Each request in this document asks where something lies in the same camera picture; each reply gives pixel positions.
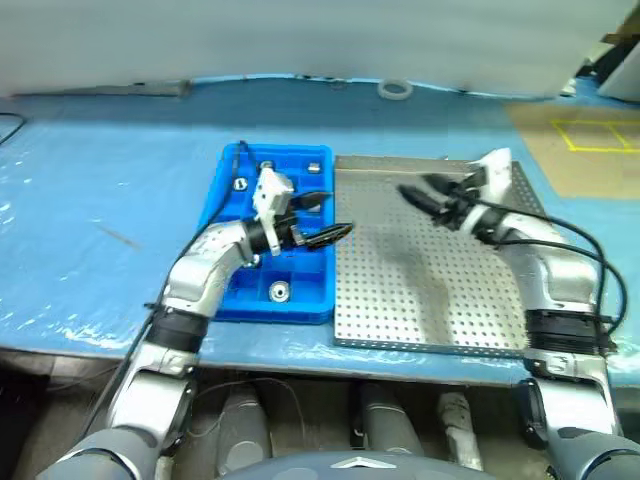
cardboard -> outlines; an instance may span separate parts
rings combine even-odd
[[[559,195],[640,198],[640,110],[533,103],[506,109]]]

screw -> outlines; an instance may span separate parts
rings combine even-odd
[[[233,181],[233,189],[236,192],[243,192],[249,186],[249,182],[244,177],[238,177]]]

table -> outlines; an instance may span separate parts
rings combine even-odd
[[[553,193],[495,99],[417,89],[411,101],[388,102],[369,84],[334,90],[268,79],[196,85],[185,98],[33,96],[3,101],[0,110],[32,119],[0,147],[4,348],[122,356],[147,314],[142,304],[155,298],[195,229],[216,154],[239,138],[327,144],[338,154],[458,159],[508,146],[547,211],[593,230],[605,245],[618,241],[593,216],[593,202]],[[607,230],[621,231],[636,215],[635,205],[608,208]],[[612,250],[612,259],[627,250]],[[630,291],[633,303],[637,289]],[[612,362],[615,384],[640,383],[636,330],[628,322],[621,331],[626,353]],[[468,384],[526,376],[517,359],[337,347],[332,337],[331,325],[214,322],[202,361]]]

white wall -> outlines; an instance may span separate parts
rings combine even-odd
[[[550,96],[635,0],[0,0],[0,93],[251,73]]]

blue plastic tray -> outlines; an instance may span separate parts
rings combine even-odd
[[[216,210],[224,197],[231,180],[233,156],[237,144],[227,145],[219,158],[216,176],[211,184],[205,208],[200,217],[203,225]],[[293,182],[295,193],[324,190],[334,191],[333,152],[325,146],[296,145],[249,145],[252,156],[260,164],[268,160],[274,169]],[[310,163],[320,164],[320,173],[307,171]],[[232,191],[217,222],[255,216],[252,195],[258,181],[254,159],[241,148],[239,177],[248,180],[249,187]],[[303,233],[312,233],[334,223],[335,202],[328,199],[319,213],[298,212],[299,227]],[[273,282],[289,283],[291,297],[286,303],[269,300],[269,287]],[[257,268],[238,270],[216,314],[216,320],[279,322],[279,323],[324,323],[332,318],[336,296],[336,260],[334,247],[317,251],[297,248],[283,251],[279,256],[263,255]]]

